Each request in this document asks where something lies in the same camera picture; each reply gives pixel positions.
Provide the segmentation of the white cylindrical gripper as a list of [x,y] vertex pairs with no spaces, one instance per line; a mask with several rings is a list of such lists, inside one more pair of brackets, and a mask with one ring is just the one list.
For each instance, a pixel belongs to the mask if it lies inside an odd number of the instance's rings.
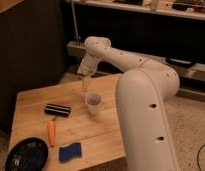
[[88,90],[88,87],[90,85],[91,77],[95,74],[98,66],[98,59],[96,57],[90,56],[90,55],[85,55],[84,58],[82,59],[80,66],[78,68],[77,73],[79,75],[83,76],[88,76],[82,78],[82,90],[86,91]]

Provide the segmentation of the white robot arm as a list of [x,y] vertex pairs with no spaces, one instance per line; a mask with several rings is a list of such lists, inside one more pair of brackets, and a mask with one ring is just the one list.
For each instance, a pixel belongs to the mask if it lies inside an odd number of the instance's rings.
[[115,89],[116,109],[129,171],[180,171],[164,101],[180,85],[171,67],[113,48],[109,39],[90,36],[78,73],[95,74],[108,62],[122,71]]

